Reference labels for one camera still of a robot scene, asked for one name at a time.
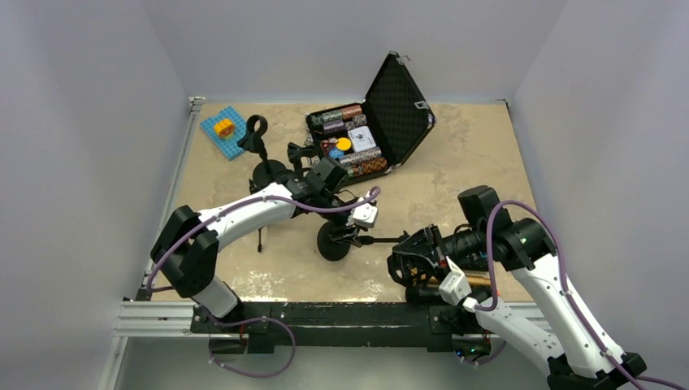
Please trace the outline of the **gold microphone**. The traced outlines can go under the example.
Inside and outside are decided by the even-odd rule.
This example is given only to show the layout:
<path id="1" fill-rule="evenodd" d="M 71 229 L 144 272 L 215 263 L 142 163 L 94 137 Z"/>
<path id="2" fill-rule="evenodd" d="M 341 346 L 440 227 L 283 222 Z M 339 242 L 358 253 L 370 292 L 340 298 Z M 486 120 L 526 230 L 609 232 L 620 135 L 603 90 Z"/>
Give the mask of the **gold microphone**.
<path id="1" fill-rule="evenodd" d="M 480 276 L 480 275 L 467 275 L 467 274 L 464 274 L 463 276 L 472 288 L 476 287 L 476 286 L 485 286 L 485 287 L 491 287 L 492 286 L 491 280 L 487 277 Z M 422 285 L 439 286 L 440 284 L 441 284 L 440 279 L 438 279 L 434 275 L 429 275 L 429 274 L 414 275 L 413 281 L 411 282 L 412 287 L 422 286 Z"/>

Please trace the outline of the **black tripod mic stand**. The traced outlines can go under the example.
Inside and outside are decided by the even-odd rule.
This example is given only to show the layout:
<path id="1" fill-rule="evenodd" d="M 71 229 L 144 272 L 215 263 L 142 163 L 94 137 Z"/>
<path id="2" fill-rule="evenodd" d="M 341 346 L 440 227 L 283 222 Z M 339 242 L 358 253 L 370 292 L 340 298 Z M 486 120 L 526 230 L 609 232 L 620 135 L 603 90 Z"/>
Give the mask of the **black tripod mic stand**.
<path id="1" fill-rule="evenodd" d="M 291 170 L 283 169 L 272 175 L 258 173 L 249 179 L 249 192 L 256 202 L 247 206 L 249 232 L 259 231 L 258 247 L 262 249 L 261 230 L 273 223 L 283 222 L 299 214 L 295 193 L 300 191 L 301 179 Z"/>

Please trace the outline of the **shock-mount round-base stand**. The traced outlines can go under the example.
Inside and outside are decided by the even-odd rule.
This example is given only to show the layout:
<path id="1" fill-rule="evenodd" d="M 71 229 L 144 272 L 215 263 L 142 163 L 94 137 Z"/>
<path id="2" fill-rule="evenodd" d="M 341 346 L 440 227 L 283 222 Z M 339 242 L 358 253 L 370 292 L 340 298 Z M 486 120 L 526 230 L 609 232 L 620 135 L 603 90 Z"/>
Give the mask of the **shock-mount round-base stand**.
<path id="1" fill-rule="evenodd" d="M 351 249 L 367 251 L 371 247 L 382 256 L 383 265 L 390 279 L 403 287 L 412 287 L 411 282 L 417 274 L 434 275 L 441 281 L 448 274 L 448 272 L 430 272 L 425 268 L 425 255 L 428 251 L 425 238 L 426 227 L 416 232 L 404 231 L 401 235 L 394 237 L 371 236 L 362 232 L 360 237 L 363 246 L 358 248 L 332 242 L 328 238 L 332 224 L 332 222 L 325 223 L 319 229 L 316 238 L 318 253 L 328 261 L 337 262 L 344 259 Z"/>

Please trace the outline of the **black microphone orange end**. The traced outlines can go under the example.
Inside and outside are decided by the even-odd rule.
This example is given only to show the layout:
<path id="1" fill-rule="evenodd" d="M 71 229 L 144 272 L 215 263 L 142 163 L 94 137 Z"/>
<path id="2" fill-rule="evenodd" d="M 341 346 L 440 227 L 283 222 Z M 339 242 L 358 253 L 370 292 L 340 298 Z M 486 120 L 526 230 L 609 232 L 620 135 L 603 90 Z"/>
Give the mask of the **black microphone orange end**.
<path id="1" fill-rule="evenodd" d="M 471 293 L 461 300 L 465 301 L 473 297 L 477 302 L 481 302 L 489 297 L 493 297 L 492 290 L 488 286 L 478 285 L 472 288 Z M 437 287 L 415 286 L 405 290 L 405 301 L 411 305 L 431 305 L 444 304 Z"/>

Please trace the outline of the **black round-base mic stand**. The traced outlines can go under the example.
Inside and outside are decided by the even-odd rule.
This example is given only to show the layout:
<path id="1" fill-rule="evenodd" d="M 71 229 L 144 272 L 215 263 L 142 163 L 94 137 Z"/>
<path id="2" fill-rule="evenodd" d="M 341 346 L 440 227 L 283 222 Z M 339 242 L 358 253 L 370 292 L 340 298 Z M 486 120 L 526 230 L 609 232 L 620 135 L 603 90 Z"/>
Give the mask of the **black round-base mic stand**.
<path id="1" fill-rule="evenodd" d="M 246 133 L 237 142 L 244 151 L 257 154 L 261 162 L 253 169 L 251 183 L 254 187 L 262 189 L 269 185 L 275 175 L 284 171 L 286 166 L 274 159 L 268 158 L 267 148 L 262 136 L 267 132 L 267 119 L 261 115 L 251 115 L 246 121 Z"/>

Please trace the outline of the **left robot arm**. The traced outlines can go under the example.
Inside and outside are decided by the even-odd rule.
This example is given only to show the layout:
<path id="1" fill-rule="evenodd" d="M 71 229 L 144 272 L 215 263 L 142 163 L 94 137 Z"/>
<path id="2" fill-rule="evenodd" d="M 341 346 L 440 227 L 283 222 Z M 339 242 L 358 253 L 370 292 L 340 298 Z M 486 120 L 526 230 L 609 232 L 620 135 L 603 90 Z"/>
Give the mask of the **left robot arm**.
<path id="1" fill-rule="evenodd" d="M 163 273 L 171 289 L 203 306 L 221 332 L 233 332 L 242 321 L 241 299 L 215 274 L 219 253 L 243 236 L 302 214 L 315 213 L 343 228 L 373 227 L 380 187 L 342 201 L 337 192 L 347 176 L 339 162 L 323 158 L 305 173 L 277 172 L 266 187 L 227 205 L 201 211 L 181 206 L 154 242 L 150 274 Z"/>

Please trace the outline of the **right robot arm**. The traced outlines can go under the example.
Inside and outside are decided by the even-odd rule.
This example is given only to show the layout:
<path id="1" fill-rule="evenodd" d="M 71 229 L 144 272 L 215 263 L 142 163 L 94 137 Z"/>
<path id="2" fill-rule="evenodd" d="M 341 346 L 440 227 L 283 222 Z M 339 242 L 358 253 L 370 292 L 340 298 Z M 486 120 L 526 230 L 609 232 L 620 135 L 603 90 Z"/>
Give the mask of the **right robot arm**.
<path id="1" fill-rule="evenodd" d="M 617 389 L 639 385 L 647 365 L 625 351 L 599 324 L 566 272 L 564 255 L 550 227 L 537 215 L 513 221 L 496 190 L 480 185 L 461 192 L 458 201 L 469 223 L 458 243 L 442 254 L 448 274 L 440 297 L 457 307 L 458 324 L 498 335 L 534 363 L 551 389 Z M 498 297 L 472 289 L 457 260 L 484 253 L 490 273 L 500 263 L 530 294 L 548 322 L 545 331 L 516 314 Z"/>

